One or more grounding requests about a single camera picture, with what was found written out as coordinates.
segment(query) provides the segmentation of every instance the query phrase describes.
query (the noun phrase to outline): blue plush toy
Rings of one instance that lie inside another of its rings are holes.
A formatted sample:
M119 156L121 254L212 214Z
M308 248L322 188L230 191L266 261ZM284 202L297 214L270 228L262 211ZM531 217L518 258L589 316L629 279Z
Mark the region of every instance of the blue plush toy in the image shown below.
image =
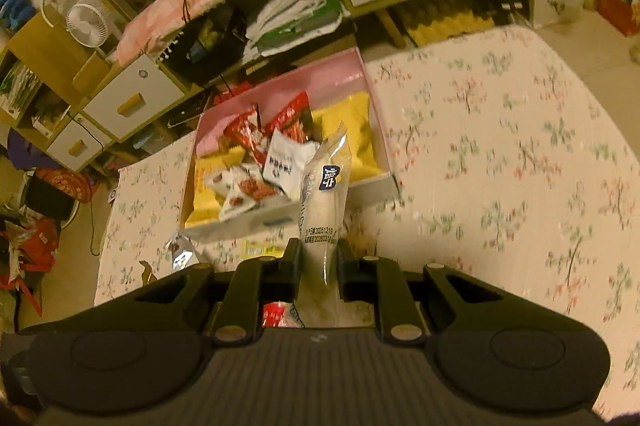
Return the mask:
M15 34L36 13L29 0L0 0L0 23Z

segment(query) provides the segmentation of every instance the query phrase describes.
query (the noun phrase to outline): white plastic bag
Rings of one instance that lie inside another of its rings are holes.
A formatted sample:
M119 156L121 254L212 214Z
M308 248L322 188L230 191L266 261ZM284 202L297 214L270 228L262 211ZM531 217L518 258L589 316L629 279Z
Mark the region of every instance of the white plastic bag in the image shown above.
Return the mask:
M300 190L302 265L296 308L305 327L337 327L339 323L334 253L350 176L351 150L347 128L341 123L306 165Z

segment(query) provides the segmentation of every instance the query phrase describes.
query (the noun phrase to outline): yellow snack bag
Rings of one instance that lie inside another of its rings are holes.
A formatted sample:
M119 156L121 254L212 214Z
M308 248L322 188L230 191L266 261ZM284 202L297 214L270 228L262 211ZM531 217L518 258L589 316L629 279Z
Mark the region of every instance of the yellow snack bag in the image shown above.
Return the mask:
M313 112L314 124L322 128L322 135L332 135L344 122L353 154L350 182L356 182L384 173L373 154L371 126L369 125L369 93L354 93L342 101Z
M275 256L276 258L282 258L284 256L284 247L278 247L271 243L259 243L245 240L240 258L243 260L249 260L251 258L260 258L260 256Z
M228 170L237 166L244 158L244 148L236 146L228 152L219 152L209 157L196 159L194 171L195 193L193 196L193 212L184 223L188 229L210 221L216 221L222 204L216 194L204 183L204 177L216 170Z

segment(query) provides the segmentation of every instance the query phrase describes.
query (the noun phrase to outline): floral bedsheet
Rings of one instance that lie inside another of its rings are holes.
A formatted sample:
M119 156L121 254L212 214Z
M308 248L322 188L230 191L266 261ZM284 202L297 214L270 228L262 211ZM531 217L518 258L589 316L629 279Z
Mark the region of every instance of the floral bedsheet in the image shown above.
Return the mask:
M596 410L609 418L640 409L640 166L594 96L519 27L367 70L402 195L347 216L355 247L404 269L447 263L584 322L612 357ZM142 285L139 259L169 273L162 245L177 227L189 139L124 174L96 303ZM158 196L162 214L147 202ZM295 235L285 227L252 239L284 245ZM242 244L200 246L233 269Z

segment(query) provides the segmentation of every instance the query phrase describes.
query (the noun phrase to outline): gift box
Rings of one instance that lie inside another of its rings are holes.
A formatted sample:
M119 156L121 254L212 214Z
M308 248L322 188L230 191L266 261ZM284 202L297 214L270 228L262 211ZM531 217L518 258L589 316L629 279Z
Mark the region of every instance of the gift box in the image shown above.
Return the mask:
M214 106L200 117L191 153L191 164L185 180L180 228L184 235L198 241L232 239L298 221L300 203L279 200L269 207L253 209L227 221L210 221L194 227L186 226L193 212L195 189L196 147L216 126L218 121L242 113L257 103L262 121L269 121L300 92L306 91L312 111L333 106L358 92L369 93L369 125L372 132L374 156L383 173L349 186L347 205L367 207L399 197L393 161L386 142L386 126L378 107L366 69L357 48L312 62L285 73L232 99Z

